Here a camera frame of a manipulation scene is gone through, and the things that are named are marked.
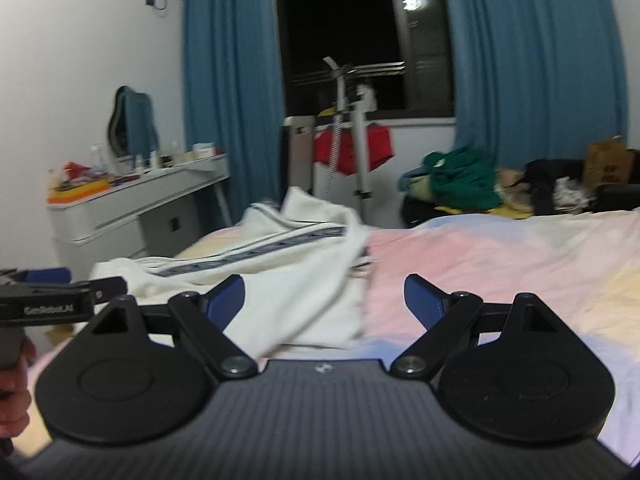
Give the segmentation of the person's left hand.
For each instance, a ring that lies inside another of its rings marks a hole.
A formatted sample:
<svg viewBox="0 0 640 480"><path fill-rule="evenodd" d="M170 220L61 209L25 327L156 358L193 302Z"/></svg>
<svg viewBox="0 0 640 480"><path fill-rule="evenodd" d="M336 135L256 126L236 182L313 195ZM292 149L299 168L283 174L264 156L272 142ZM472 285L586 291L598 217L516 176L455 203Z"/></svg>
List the person's left hand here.
<svg viewBox="0 0 640 480"><path fill-rule="evenodd" d="M35 361L36 347L25 337L20 357L13 368L1 372L0 436L18 437L29 424L32 395L28 390L28 368Z"/></svg>

